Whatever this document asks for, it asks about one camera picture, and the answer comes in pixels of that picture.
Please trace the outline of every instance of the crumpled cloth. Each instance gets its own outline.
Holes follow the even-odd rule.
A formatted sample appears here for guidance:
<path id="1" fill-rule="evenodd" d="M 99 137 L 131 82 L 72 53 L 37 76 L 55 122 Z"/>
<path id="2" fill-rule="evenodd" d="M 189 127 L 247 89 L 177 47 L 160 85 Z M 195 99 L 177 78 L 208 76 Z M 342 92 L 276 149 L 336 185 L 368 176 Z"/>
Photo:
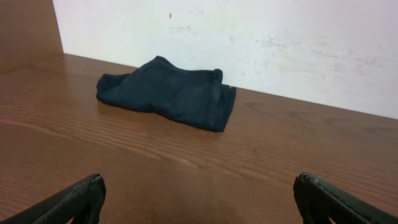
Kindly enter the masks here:
<path id="1" fill-rule="evenodd" d="M 104 74 L 98 80 L 96 97 L 109 105 L 223 132 L 236 88 L 221 84 L 222 80 L 220 69 L 183 70 L 157 56 L 132 73 Z"/>

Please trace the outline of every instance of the wooden panel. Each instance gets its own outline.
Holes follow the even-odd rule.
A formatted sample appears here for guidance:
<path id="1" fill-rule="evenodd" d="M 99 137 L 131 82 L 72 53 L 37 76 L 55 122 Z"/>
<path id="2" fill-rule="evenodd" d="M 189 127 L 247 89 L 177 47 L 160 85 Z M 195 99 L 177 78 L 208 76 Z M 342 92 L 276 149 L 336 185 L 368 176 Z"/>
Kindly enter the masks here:
<path id="1" fill-rule="evenodd" d="M 301 171 L 398 216 L 397 120 L 238 89 L 212 133 L 97 101 L 132 69 L 66 55 L 0 76 L 0 219 L 93 172 L 101 223 L 302 223 Z"/>
<path id="2" fill-rule="evenodd" d="M 0 72 L 62 53 L 52 1 L 0 1 L 0 49 Z"/>

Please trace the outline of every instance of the table surface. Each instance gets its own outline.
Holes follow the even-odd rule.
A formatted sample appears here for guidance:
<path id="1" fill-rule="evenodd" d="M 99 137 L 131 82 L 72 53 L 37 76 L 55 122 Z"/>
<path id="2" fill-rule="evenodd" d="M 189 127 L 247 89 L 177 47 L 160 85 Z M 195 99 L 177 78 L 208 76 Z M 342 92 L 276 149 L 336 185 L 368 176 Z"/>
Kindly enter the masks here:
<path id="1" fill-rule="evenodd" d="M 103 73 L 133 70 L 56 55 L 0 74 L 0 220 L 95 172 L 100 223 L 302 223 L 301 171 L 398 216 L 398 120 L 238 88 L 212 133 L 97 101 Z"/>

